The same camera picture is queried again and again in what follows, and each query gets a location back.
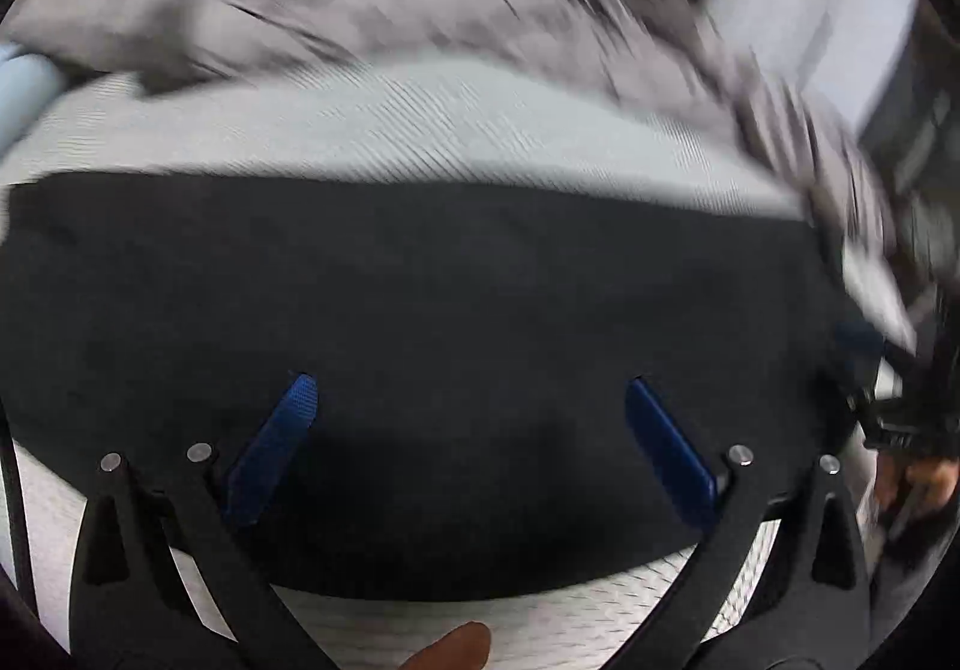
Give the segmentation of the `right hand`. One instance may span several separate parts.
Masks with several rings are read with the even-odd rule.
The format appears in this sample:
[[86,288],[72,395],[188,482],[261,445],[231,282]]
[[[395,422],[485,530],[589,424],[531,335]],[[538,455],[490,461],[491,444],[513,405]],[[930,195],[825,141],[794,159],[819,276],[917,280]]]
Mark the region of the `right hand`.
[[952,504],[957,486],[958,462],[955,459],[910,459],[907,454],[881,450],[877,454],[874,483],[877,522],[889,527],[901,493],[910,493],[915,488],[921,489],[921,500],[914,508],[914,519],[946,511]]

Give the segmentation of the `left hand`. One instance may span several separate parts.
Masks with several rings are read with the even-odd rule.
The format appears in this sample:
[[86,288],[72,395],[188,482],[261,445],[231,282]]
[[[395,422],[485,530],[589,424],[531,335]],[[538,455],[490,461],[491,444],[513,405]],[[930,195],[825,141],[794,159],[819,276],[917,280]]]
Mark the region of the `left hand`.
[[400,670],[483,670],[490,652],[490,628],[469,621],[418,650],[400,665]]

